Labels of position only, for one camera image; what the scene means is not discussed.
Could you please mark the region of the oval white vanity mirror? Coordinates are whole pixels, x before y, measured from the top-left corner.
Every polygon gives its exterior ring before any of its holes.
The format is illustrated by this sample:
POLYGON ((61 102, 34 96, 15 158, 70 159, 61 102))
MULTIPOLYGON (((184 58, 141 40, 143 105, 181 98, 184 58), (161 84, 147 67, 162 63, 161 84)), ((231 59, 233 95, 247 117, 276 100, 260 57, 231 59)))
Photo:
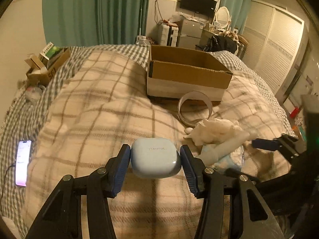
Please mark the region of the oval white vanity mirror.
POLYGON ((225 29, 230 21, 230 13, 227 7, 220 7, 216 14, 214 24, 219 29, 225 29))

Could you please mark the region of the green curtain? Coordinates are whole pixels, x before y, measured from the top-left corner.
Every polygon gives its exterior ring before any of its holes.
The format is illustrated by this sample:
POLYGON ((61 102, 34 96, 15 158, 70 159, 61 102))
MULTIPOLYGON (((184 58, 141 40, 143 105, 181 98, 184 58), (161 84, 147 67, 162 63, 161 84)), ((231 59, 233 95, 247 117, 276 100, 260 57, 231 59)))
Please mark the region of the green curtain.
POLYGON ((231 16, 231 29, 238 29, 239 33, 244 30, 251 0, 221 0, 220 7, 226 7, 231 16))
POLYGON ((57 46, 135 44, 148 0, 42 0, 44 34, 57 46))

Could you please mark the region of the open cardboard box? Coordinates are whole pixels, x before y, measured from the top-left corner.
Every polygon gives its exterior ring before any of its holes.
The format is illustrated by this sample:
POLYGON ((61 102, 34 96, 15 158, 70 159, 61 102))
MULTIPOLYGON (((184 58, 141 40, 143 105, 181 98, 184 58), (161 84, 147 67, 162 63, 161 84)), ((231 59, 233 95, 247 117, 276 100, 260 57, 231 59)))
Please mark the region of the open cardboard box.
POLYGON ((232 72, 211 54, 171 46, 152 45, 147 68, 147 95, 180 99, 198 91, 220 102, 232 72))

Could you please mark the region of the white lace cloth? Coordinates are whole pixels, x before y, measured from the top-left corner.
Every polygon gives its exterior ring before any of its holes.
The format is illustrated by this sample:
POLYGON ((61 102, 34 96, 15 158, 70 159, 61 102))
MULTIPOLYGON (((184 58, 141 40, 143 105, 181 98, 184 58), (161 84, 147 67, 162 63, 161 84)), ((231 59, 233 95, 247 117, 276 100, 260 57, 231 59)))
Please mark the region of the white lace cloth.
POLYGON ((201 120, 194 128, 186 128, 184 139, 191 139, 196 146, 221 144, 242 133, 237 121, 213 118, 201 120))

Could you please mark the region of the light blue earbuds case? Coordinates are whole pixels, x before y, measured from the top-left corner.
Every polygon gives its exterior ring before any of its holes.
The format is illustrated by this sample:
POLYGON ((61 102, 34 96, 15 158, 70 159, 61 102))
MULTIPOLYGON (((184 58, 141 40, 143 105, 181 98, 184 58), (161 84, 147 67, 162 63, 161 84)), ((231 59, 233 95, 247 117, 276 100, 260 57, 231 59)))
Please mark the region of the light blue earbuds case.
POLYGON ((144 179, 164 179, 181 170, 176 146, 166 138, 142 138, 131 147, 133 173, 144 179))

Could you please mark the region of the large clear water jug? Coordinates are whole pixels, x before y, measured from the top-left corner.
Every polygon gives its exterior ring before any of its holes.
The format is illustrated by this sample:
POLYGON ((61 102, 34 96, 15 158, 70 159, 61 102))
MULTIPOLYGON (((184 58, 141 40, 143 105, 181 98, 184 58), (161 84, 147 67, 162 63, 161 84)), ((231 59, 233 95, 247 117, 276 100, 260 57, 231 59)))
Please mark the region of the large clear water jug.
POLYGON ((141 35, 138 35, 136 37, 136 42, 135 42, 136 45, 138 46, 150 46, 150 41, 148 40, 148 38, 146 36, 141 36, 141 35))

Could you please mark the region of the black jacket on chair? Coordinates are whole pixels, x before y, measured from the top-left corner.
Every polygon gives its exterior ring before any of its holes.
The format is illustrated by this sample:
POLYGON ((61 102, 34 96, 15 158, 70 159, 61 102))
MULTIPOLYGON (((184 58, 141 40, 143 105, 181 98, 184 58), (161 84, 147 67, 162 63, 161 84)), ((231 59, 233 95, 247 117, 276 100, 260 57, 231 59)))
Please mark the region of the black jacket on chair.
POLYGON ((232 54, 238 49, 238 37, 228 37, 228 36, 212 36, 208 39, 206 46, 204 47, 204 52, 218 52, 218 51, 228 51, 232 54))

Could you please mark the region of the smartphone with lit screen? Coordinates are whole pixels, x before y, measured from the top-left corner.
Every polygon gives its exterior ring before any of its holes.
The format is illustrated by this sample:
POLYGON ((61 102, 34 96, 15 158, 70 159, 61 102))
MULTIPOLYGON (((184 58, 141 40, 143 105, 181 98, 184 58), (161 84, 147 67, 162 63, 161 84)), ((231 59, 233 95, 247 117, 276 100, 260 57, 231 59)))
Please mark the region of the smartphone with lit screen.
POLYGON ((31 140, 23 140, 18 143, 15 164, 15 185, 18 187, 26 187, 31 149, 31 140))

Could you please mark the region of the white plastic tube bottle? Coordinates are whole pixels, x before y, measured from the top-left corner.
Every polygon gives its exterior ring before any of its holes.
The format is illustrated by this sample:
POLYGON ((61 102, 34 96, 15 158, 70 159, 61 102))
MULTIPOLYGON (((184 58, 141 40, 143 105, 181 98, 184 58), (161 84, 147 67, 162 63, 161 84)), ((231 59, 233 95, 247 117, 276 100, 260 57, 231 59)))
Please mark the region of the white plastic tube bottle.
POLYGON ((213 165, 224 156, 235 151, 249 139, 249 132, 241 132, 240 134, 235 135, 221 144, 204 145, 200 155, 197 157, 201 159, 206 166, 213 165))

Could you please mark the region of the blue tissue pack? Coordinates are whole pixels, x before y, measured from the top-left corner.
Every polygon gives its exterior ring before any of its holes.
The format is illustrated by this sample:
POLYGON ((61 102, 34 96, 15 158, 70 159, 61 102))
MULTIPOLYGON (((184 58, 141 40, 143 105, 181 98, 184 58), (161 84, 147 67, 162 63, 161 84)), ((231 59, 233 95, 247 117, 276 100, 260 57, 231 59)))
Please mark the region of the blue tissue pack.
POLYGON ((241 171, 244 161, 244 148, 239 146, 233 152, 224 154, 219 150, 219 145, 204 145, 200 155, 197 156, 207 167, 223 174, 227 169, 241 171))

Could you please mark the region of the silver mini fridge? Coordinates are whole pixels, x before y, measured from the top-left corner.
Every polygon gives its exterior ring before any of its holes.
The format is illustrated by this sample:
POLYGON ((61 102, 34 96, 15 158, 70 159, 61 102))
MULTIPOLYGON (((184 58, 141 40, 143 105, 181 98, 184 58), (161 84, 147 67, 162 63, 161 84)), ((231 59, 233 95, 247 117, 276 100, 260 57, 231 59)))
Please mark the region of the silver mini fridge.
POLYGON ((177 47, 195 49, 200 43, 203 26, 200 22, 181 20, 178 23, 177 47))

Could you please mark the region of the white tape roll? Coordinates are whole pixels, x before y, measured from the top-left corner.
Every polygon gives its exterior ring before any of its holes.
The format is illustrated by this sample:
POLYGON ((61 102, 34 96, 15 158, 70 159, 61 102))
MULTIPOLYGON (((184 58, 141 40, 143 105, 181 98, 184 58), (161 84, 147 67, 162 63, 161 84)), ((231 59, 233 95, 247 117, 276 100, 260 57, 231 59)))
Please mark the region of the white tape roll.
POLYGON ((179 120, 186 127, 194 128, 198 122, 203 120, 203 118, 199 118, 199 119, 191 121, 182 115, 181 109, 182 109, 183 104, 187 100, 191 101, 190 103, 187 103, 187 108, 188 108, 190 113, 194 113, 194 112, 203 110, 203 105, 206 105, 206 107, 208 109, 208 116, 206 117, 206 119, 209 119, 211 117, 212 112, 213 112, 213 104, 212 104, 211 100, 209 99, 209 97, 200 91, 190 91, 181 97, 181 99, 178 101, 178 105, 177 105, 177 114, 178 114, 179 120))

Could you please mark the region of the small cardboard box with items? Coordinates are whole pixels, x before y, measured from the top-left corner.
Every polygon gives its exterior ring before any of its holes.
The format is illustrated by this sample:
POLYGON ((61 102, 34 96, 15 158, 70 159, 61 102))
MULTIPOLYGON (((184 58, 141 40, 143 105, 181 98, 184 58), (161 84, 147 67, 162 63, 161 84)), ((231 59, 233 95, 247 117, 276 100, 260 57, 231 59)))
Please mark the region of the small cardboard box with items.
POLYGON ((26 77, 30 85, 43 85, 45 87, 53 80, 59 68, 70 57, 70 49, 63 48, 56 56, 53 56, 44 64, 36 55, 29 56, 25 62, 30 66, 26 77))

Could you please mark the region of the green curtain right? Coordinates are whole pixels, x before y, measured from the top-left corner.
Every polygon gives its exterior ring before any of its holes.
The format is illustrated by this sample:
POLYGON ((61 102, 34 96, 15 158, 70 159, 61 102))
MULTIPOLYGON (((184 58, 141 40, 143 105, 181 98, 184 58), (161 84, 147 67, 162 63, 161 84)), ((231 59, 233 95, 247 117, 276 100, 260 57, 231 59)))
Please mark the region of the green curtain right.
POLYGON ((244 30, 251 0, 221 0, 220 7, 226 7, 231 16, 231 29, 238 29, 239 33, 244 30))

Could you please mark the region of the red fire extinguisher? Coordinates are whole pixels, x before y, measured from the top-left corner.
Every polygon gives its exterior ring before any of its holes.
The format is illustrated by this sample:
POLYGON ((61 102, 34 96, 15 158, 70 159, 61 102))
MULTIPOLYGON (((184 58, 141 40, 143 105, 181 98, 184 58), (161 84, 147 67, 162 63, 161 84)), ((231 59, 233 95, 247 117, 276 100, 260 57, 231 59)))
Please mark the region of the red fire extinguisher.
POLYGON ((299 114, 299 107, 295 107, 289 114, 290 118, 295 119, 299 114))

